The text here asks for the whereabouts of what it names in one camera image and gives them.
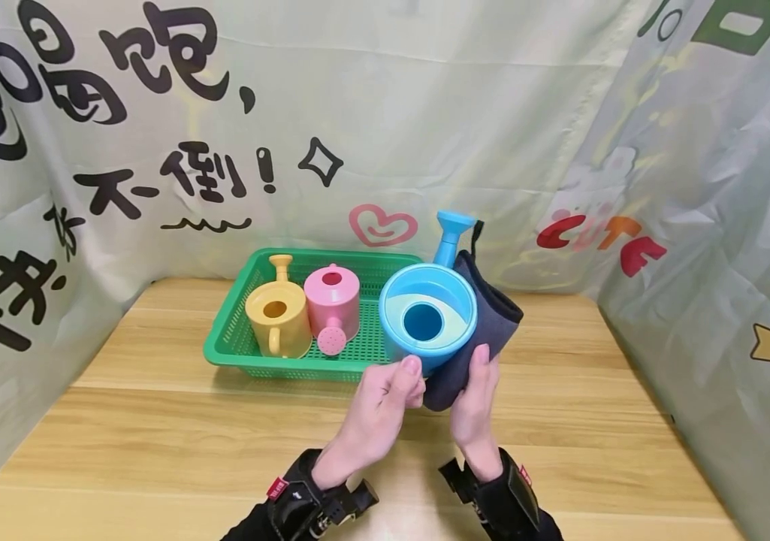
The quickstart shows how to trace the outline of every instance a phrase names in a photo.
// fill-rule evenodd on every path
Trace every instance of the wooden table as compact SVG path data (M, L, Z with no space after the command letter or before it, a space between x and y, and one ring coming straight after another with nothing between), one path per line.
M254 380L202 343L230 283L163 280L0 472L0 540L214 541L322 446L354 386ZM584 298L515 295L500 444L525 463L568 541L742 539ZM436 468L447 414L414 410L366 472L382 503L332 539L486 539Z

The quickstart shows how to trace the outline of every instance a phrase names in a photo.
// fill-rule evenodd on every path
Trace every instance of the red label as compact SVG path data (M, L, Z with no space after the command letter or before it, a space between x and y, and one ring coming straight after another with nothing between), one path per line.
M284 482L282 477L277 477L267 490L267 499L276 500L282 494L282 491L285 490L286 486L288 486L288 483Z
M523 465L520 466L520 474L523 476L523 479L526 479L526 483L528 483L529 486L532 486L532 478L529 477L529 473Z

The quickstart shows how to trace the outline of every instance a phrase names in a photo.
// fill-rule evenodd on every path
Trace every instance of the yellow watering can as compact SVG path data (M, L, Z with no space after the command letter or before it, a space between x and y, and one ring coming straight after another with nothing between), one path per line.
M272 255L269 261L276 267L276 280L249 294L246 317L264 357L301 358L313 342L306 295L298 284L288 281L291 255Z

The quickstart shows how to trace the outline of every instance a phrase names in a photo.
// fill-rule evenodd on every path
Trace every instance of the fingernail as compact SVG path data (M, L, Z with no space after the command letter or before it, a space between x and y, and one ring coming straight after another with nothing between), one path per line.
M488 343L482 343L477 349L478 355L483 355L484 364L491 362L491 347Z
M408 371L413 376L417 376L421 373L421 359L415 357L414 355L409 355L409 357L403 359L403 362L400 363L400 366L402 366L404 370Z

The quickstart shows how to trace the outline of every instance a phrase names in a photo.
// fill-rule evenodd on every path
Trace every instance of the blue watering can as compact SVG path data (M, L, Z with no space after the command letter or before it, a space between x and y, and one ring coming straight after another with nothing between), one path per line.
M469 341L478 323L475 291L455 273L460 235L476 219L441 210L436 215L442 239L432 263L418 263L396 272L379 296L379 320L385 353L391 362L417 355L424 376L447 362Z

